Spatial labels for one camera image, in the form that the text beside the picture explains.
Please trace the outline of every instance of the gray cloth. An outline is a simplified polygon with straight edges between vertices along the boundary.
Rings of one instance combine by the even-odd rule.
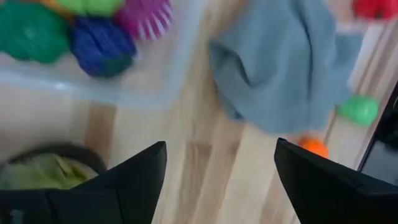
[[[362,36],[336,33],[323,0],[249,0],[210,42],[210,63],[227,113],[269,133],[326,126],[347,100]]]

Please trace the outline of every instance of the blue ball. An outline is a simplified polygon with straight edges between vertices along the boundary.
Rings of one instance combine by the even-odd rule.
[[[71,28],[71,51],[92,77],[115,77],[132,65],[137,54],[129,34],[113,21],[77,17]]]

